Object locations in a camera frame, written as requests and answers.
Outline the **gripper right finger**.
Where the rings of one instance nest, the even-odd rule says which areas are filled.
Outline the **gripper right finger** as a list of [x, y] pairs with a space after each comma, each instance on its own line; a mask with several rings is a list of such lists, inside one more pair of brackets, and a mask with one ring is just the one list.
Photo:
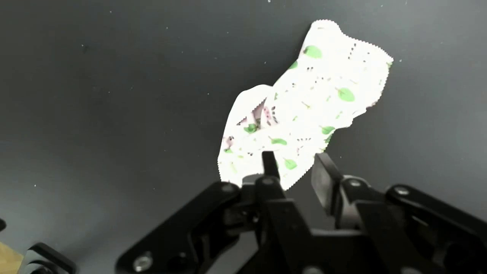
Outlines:
[[371, 274], [487, 274], [487, 222], [412, 186], [377, 191], [326, 153], [311, 184], [335, 229], [365, 237]]

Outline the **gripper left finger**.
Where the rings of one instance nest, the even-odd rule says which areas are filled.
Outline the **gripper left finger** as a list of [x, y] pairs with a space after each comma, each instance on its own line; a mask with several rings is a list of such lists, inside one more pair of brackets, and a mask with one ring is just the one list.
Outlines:
[[125, 251], [115, 274], [207, 274], [244, 232], [258, 249], [234, 274], [317, 274], [313, 236], [280, 185], [271, 151], [263, 174], [238, 187], [215, 182]]

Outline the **white cloth with leaf print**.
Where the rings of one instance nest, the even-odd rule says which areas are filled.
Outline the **white cloth with leaf print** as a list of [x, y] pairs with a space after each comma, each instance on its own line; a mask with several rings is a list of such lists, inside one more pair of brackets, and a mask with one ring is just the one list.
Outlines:
[[393, 61], [335, 22], [314, 21], [298, 58], [273, 85], [235, 99], [217, 159], [220, 179], [241, 186], [245, 176], [263, 173], [261, 153], [273, 151], [283, 189], [292, 187], [336, 130], [379, 101]]

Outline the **tan wooden piece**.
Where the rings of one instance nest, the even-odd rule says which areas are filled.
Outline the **tan wooden piece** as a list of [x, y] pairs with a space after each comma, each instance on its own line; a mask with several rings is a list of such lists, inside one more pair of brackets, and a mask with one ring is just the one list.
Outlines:
[[0, 274], [18, 274], [23, 255], [0, 242]]

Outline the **black frame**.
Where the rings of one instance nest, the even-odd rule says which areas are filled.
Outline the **black frame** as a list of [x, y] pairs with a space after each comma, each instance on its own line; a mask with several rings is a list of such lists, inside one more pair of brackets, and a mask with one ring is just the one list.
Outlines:
[[74, 262], [44, 243], [31, 246], [17, 274], [77, 274]]

